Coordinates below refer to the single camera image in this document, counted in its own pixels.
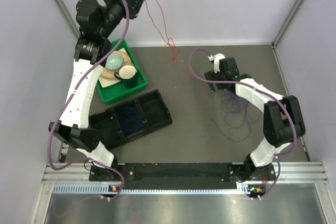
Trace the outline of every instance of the black compartment tray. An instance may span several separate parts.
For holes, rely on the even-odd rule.
[[[133,100],[89,116],[99,129],[107,149],[115,148],[173,123],[161,94],[156,89]]]

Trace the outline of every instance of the red wire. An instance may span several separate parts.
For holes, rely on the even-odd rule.
[[[162,38],[163,41],[165,42],[165,45],[164,45],[164,46],[169,46],[169,49],[170,49],[170,51],[171,51],[171,53],[172,53],[172,56],[173,56],[172,61],[173,61],[173,62],[176,62],[176,57],[177,57],[177,55],[179,54],[180,49],[175,45],[174,40],[173,40],[171,37],[168,37],[168,34],[167,34],[167,25],[166,25],[166,20],[165,20],[165,17],[164,17],[163,9],[162,9],[162,7],[161,7],[159,1],[158,1],[158,0],[155,0],[155,1],[156,1],[157,5],[159,6],[160,11],[161,11],[161,14],[162,14],[163,24],[164,24],[164,33],[165,33],[166,38],[163,37],[163,35],[162,35],[160,29],[159,29],[159,28],[157,27],[157,25],[155,24],[154,19],[153,19],[152,15],[151,15],[150,12],[149,12],[147,1],[145,1],[146,9],[147,9],[147,13],[148,13],[149,17],[151,18],[152,23],[153,23],[155,29],[158,30],[158,32],[159,32],[161,38]]]
[[[267,185],[267,177],[266,177],[266,174],[265,173],[263,173],[263,181],[262,181],[262,186],[264,187],[264,188],[266,188],[266,185]]]
[[[153,23],[153,26],[154,26],[155,29],[159,32],[161,38],[162,38],[163,41],[165,42],[165,45],[161,48],[161,50],[160,50],[160,52],[159,52],[159,58],[160,58],[162,61],[164,61],[164,62],[172,61],[172,62],[174,62],[174,63],[177,63],[177,65],[179,66],[179,68],[181,68],[181,70],[182,70],[185,74],[187,74],[191,79],[196,80],[196,81],[201,82],[201,83],[204,84],[204,82],[199,81],[199,80],[198,80],[197,78],[195,78],[189,71],[186,71],[186,70],[183,68],[183,66],[180,65],[180,64],[176,61],[177,55],[180,53],[180,49],[176,46],[174,40],[173,40],[171,37],[168,36],[168,34],[167,34],[167,25],[166,25],[166,20],[165,20],[165,17],[164,17],[163,9],[162,9],[162,7],[161,7],[159,1],[158,1],[158,0],[155,0],[155,1],[156,1],[157,5],[159,6],[160,11],[161,11],[161,14],[162,14],[165,38],[164,38],[164,36],[162,35],[160,29],[157,27],[157,25],[156,25],[155,22],[154,22],[154,19],[153,19],[152,15],[151,15],[151,13],[150,13],[150,11],[149,11],[149,8],[148,8],[147,1],[145,1],[145,5],[146,5],[147,13],[148,13],[148,15],[149,15],[149,17],[150,17],[150,19],[151,19],[151,21],[152,21],[152,23]],[[169,47],[170,52],[171,52],[171,55],[172,55],[172,58],[171,58],[171,59],[164,59],[164,58],[162,57],[162,49],[165,48],[165,47],[167,47],[167,46]]]

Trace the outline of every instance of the green ball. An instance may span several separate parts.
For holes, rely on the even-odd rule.
[[[106,60],[105,67],[109,70],[116,70],[122,66],[124,59],[116,52],[112,53]]]

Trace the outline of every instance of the white wall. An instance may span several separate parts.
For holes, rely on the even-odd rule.
[[[63,0],[75,20],[79,0]],[[169,36],[179,45],[218,45],[272,42],[296,0],[159,0]],[[163,28],[159,8],[153,0],[149,7]],[[118,39],[119,26],[111,39]],[[163,45],[145,8],[132,21],[127,35],[132,46]]]
[[[278,46],[289,88],[300,99],[310,154],[336,193],[336,1],[305,0]]]
[[[53,0],[0,0],[0,223],[29,223],[76,40]]]

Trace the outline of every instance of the black cup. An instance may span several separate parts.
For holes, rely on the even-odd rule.
[[[124,66],[119,72],[114,73],[114,77],[121,80],[126,87],[134,88],[138,85],[137,69],[134,66]]]

